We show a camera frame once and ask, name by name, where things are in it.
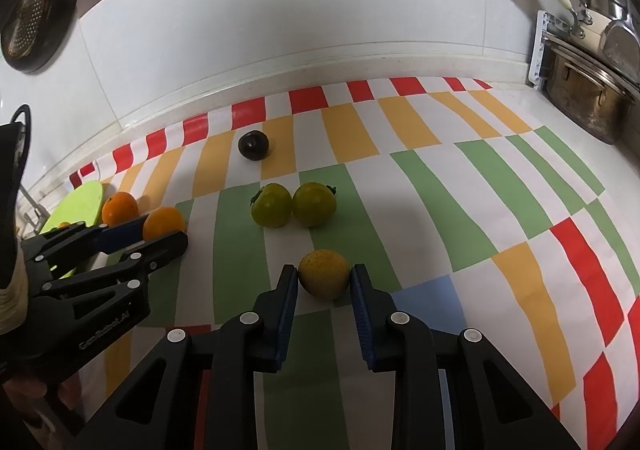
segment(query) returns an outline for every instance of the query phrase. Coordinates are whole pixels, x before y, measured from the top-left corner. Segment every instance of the white tile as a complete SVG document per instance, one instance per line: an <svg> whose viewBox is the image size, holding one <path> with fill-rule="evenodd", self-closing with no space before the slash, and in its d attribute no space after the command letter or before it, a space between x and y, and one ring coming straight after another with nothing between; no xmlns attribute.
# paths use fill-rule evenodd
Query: white tile
<svg viewBox="0 0 640 450"><path fill-rule="evenodd" d="M536 29L538 0L486 0L484 46L528 54Z"/></svg>
<svg viewBox="0 0 640 450"><path fill-rule="evenodd" d="M264 98L264 106L267 111L267 119L289 116L291 114L291 102L289 93L277 93Z"/></svg>
<svg viewBox="0 0 640 450"><path fill-rule="evenodd" d="M122 118L217 74L242 66L258 69L267 59L315 52L312 61L322 62L329 60L327 48L380 42L482 46L484 3L104 0L81 24L102 86ZM249 70L242 80L259 75L264 73Z"/></svg>
<svg viewBox="0 0 640 450"><path fill-rule="evenodd" d="M33 74L15 71L0 58L0 81L0 123L7 123L19 105L31 106L26 188L115 122L76 22L52 59Z"/></svg>

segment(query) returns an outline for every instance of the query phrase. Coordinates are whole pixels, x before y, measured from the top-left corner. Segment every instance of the stainless steel pot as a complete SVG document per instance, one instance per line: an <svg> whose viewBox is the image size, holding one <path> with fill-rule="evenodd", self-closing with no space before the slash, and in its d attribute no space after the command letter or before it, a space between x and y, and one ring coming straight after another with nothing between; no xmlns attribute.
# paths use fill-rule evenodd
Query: stainless steel pot
<svg viewBox="0 0 640 450"><path fill-rule="evenodd" d="M631 94L606 71L558 44L546 93L558 109L591 135L615 143L633 104Z"/></svg>

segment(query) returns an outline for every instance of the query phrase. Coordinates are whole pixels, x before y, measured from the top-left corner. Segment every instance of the green stripe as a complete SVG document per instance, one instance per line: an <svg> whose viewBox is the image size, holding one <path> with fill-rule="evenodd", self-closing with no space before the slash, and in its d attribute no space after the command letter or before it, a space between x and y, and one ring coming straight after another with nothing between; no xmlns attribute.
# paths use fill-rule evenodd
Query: green stripe
<svg viewBox="0 0 640 450"><path fill-rule="evenodd" d="M527 186L486 141L465 141L457 146L515 215L527 238L553 226Z"/></svg>
<svg viewBox="0 0 640 450"><path fill-rule="evenodd" d="M263 374L271 450L348 450L329 310L296 316L282 370Z"/></svg>
<svg viewBox="0 0 640 450"><path fill-rule="evenodd" d="M497 253L489 237L462 210L415 151L393 153L391 157L407 175L427 208L447 249L453 271L484 261Z"/></svg>
<svg viewBox="0 0 640 450"><path fill-rule="evenodd" d="M620 237L616 226L613 224L613 221L607 214L606 210L604 210L600 200L594 199L591 201L587 205L587 211L597 224L602 235L604 235L609 246L611 246L613 251L616 252L620 265L623 270L625 270L626 277L634 288L634 293L636 296L640 295L640 275L638 275L636 265L631 259L631 255L629 254L629 250L626 248L625 242L622 240L622 237Z"/></svg>
<svg viewBox="0 0 640 450"><path fill-rule="evenodd" d="M337 188L334 217L324 226L309 229L314 248L334 250L350 265L363 263L378 289L390 293L402 289L344 164L300 172L300 184L309 181Z"/></svg>
<svg viewBox="0 0 640 450"><path fill-rule="evenodd" d="M188 226L193 199L182 201L175 207L182 215L185 226ZM140 322L142 327L175 325L175 304L178 300L181 264L182 257L179 257L149 275L149 307L151 308L151 313Z"/></svg>
<svg viewBox="0 0 640 450"><path fill-rule="evenodd" d="M213 239L213 313L216 324L250 310L271 289L262 227L251 218L260 183L225 188L218 198Z"/></svg>
<svg viewBox="0 0 640 450"><path fill-rule="evenodd" d="M546 141L546 143L551 147L558 155L564 159L569 167L575 170L575 173L578 174L584 182L591 187L591 189L596 193L596 195L600 195L604 192L604 187L598 178L595 176L593 172L585 165L583 160L581 160L577 154L572 151L569 146L564 143L560 138L558 138L551 129L549 129L546 125L539 127L536 129L536 133L540 138Z"/></svg>
<svg viewBox="0 0 640 450"><path fill-rule="evenodd" d="M562 203L564 203L569 214L573 215L586 206L578 193L523 138L517 135L507 136L506 138L529 160L531 165L536 167Z"/></svg>

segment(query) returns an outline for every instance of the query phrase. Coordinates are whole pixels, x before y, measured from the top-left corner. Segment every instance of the finger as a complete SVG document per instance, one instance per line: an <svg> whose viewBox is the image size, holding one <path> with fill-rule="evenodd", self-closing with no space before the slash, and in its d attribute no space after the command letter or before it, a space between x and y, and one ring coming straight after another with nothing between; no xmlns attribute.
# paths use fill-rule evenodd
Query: finger
<svg viewBox="0 0 640 450"><path fill-rule="evenodd" d="M12 378L4 384L4 388L28 398L42 398L47 394L47 385L35 378Z"/></svg>
<svg viewBox="0 0 640 450"><path fill-rule="evenodd" d="M78 406L81 396L82 385L77 372L58 386L58 397L60 401L70 410Z"/></svg>

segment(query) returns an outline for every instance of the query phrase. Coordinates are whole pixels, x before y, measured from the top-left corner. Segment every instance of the red stripe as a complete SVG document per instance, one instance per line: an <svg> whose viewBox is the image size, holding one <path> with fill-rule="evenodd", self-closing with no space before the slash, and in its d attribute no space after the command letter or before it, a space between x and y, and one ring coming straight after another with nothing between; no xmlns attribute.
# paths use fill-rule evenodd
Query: red stripe
<svg viewBox="0 0 640 450"><path fill-rule="evenodd" d="M570 217L551 227L551 232L562 244L569 262L587 290L605 346L609 345L625 316L607 275Z"/></svg>
<svg viewBox="0 0 640 450"><path fill-rule="evenodd" d="M74 186L74 188L78 188L80 185L82 185L82 180L80 179L80 175L77 172L69 175L69 181L71 182L71 185Z"/></svg>
<svg viewBox="0 0 640 450"><path fill-rule="evenodd" d="M82 169L80 169L80 175L82 177L86 177L92 172L94 172L94 170L95 170L94 163L93 162L88 163L84 167L82 167Z"/></svg>
<svg viewBox="0 0 640 450"><path fill-rule="evenodd" d="M319 86L289 91L289 101L291 102L291 112L293 114L329 107L324 97L324 91Z"/></svg>
<svg viewBox="0 0 640 450"><path fill-rule="evenodd" d="M192 116L182 122L184 130L183 145L189 145L196 141L204 140L209 135L209 116L203 113L198 116Z"/></svg>
<svg viewBox="0 0 640 450"><path fill-rule="evenodd" d="M164 129L146 135L146 146L149 150L146 159L151 159L152 157L163 154L164 151L166 151L166 134L164 134Z"/></svg>
<svg viewBox="0 0 640 450"><path fill-rule="evenodd" d="M604 450L616 435L618 418L613 372L604 353L583 379L584 406L587 414L587 449Z"/></svg>
<svg viewBox="0 0 640 450"><path fill-rule="evenodd" d="M351 93L351 99L354 102L364 102L374 99L369 83L366 80L347 82L347 87L349 88L349 93Z"/></svg>
<svg viewBox="0 0 640 450"><path fill-rule="evenodd" d="M123 145L113 151L113 159L116 161L116 174L129 169L133 165L133 151L131 144Z"/></svg>
<svg viewBox="0 0 640 450"><path fill-rule="evenodd" d="M232 129L264 122L266 119L267 109L264 106L264 98L254 98L231 106Z"/></svg>
<svg viewBox="0 0 640 450"><path fill-rule="evenodd" d="M482 89L492 88L489 84L487 84L487 82L483 82L482 80L478 80L477 78L474 78L474 82L478 84Z"/></svg>
<svg viewBox="0 0 640 450"><path fill-rule="evenodd" d="M627 317L631 326L631 336L636 347L636 362L638 363L638 376L640 376L640 299L636 299Z"/></svg>
<svg viewBox="0 0 640 450"><path fill-rule="evenodd" d="M452 91L466 91L465 87L462 85L462 82L458 80L454 76L444 76L444 81L449 84L449 87Z"/></svg>
<svg viewBox="0 0 640 450"><path fill-rule="evenodd" d="M389 80L394 85L400 96L424 95L427 93L415 76L403 76L399 78L390 78Z"/></svg>

